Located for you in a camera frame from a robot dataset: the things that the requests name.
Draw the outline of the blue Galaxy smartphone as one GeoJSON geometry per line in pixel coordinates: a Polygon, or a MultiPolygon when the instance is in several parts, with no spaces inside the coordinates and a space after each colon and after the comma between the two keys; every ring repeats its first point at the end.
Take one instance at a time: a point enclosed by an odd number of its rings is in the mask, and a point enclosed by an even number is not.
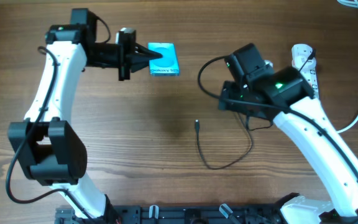
{"type": "Polygon", "coordinates": [[[148,49],[162,55],[162,58],[149,62],[149,71],[153,77],[175,77],[180,75],[174,43],[149,42],[148,49]]]}

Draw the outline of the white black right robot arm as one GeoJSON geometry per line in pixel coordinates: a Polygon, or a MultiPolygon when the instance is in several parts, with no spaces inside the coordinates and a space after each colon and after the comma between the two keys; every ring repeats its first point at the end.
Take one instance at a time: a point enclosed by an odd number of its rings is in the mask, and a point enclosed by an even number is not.
{"type": "Polygon", "coordinates": [[[358,223],[358,158],[336,132],[311,85],[295,68],[279,72],[254,44],[224,57],[233,76],[219,107],[276,125],[299,148],[325,186],[330,201],[289,195],[279,205],[287,223],[358,223]]]}

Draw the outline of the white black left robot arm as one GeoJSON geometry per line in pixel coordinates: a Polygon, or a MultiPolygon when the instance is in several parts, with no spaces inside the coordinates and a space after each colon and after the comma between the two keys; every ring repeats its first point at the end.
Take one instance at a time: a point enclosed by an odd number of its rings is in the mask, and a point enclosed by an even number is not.
{"type": "Polygon", "coordinates": [[[58,192],[82,223],[120,223],[121,216],[87,174],[86,147],[71,126],[71,112],[80,75],[88,67],[115,68],[120,81],[142,70],[161,54],[136,41],[136,31],[123,28],[115,43],[96,40],[99,16],[87,8],[71,12],[68,24],[53,25],[38,48],[45,67],[32,105],[7,134],[29,180],[58,192]]]}

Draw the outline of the white power strip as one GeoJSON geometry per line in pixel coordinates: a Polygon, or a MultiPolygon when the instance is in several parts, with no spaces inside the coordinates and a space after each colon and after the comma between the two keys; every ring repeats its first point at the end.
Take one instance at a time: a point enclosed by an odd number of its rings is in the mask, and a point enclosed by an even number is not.
{"type": "Polygon", "coordinates": [[[315,97],[319,98],[315,55],[315,50],[306,44],[295,44],[291,48],[292,67],[299,70],[299,72],[312,87],[315,97]]]}

